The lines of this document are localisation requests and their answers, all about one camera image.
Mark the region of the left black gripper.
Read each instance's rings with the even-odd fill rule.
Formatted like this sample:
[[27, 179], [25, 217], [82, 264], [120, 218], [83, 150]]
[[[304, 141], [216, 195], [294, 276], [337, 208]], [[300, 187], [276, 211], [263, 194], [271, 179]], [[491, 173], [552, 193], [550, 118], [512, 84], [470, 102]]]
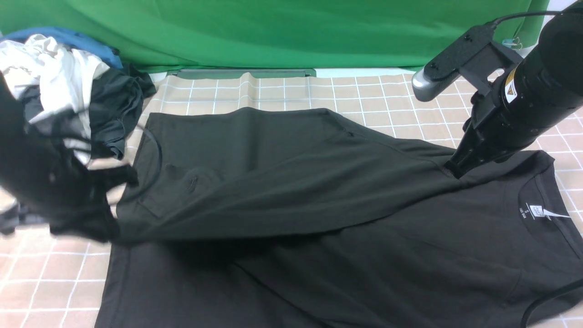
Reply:
[[129, 164], [88, 171], [89, 193], [80, 203], [50, 211], [49, 230], [54, 236], [83, 237], [93, 241], [114, 241], [121, 229], [114, 218], [107, 193], [119, 185], [137, 186], [137, 171]]

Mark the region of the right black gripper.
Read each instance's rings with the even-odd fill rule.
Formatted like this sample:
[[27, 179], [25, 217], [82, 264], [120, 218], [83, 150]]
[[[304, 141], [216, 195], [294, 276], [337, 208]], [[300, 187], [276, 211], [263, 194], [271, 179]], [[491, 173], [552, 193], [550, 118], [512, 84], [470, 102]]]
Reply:
[[491, 43], [486, 58], [475, 62], [462, 77], [476, 88], [472, 114], [464, 136], [444, 168], [456, 179], [489, 162], [503, 162], [531, 145], [542, 130], [528, 125], [506, 99], [506, 77], [522, 62], [513, 50]]

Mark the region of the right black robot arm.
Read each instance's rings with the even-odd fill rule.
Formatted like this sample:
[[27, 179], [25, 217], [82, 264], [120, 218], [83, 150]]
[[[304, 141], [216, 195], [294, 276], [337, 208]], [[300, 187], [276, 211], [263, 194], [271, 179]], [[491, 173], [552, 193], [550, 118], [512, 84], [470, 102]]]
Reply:
[[552, 18], [537, 46], [471, 102], [464, 136], [445, 164], [456, 178], [508, 160], [581, 108], [582, 2]]

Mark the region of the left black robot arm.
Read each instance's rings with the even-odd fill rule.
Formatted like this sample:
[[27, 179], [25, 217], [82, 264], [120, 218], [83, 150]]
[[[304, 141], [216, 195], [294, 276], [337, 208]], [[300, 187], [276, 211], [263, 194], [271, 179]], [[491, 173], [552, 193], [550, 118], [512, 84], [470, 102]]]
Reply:
[[89, 170], [61, 141], [42, 136], [25, 120], [4, 79], [0, 94], [0, 182], [16, 199], [1, 214], [1, 233], [48, 224], [53, 235], [116, 240], [121, 229], [107, 193], [119, 185], [137, 185], [136, 170], [128, 164]]

